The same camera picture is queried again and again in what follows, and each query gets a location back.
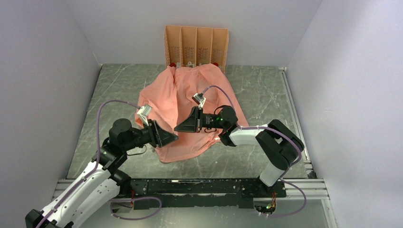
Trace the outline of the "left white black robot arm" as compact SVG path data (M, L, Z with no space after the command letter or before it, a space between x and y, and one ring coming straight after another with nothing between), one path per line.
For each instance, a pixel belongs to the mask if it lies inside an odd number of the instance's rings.
M31 210L25 217L28 228L78 228L101 206L114 197L131 193L131 177L119 167L127 152L146 144L166 146L178 136L148 120L143 129L132 127L128 119L118 119L109 130L109 138L94 155L84 171L55 200L41 210Z

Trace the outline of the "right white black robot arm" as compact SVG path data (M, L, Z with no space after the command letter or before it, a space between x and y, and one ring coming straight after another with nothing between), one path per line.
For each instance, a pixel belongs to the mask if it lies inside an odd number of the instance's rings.
M261 126L238 126L233 107L222 105L218 109L217 114L206 114L202 108L195 106L174 130L198 133L203 128L220 129L219 139L226 146L260 146L269 162L259 175L256 189L259 195L269 196L275 189L274 184L301 160L304 144L280 120L274 119Z

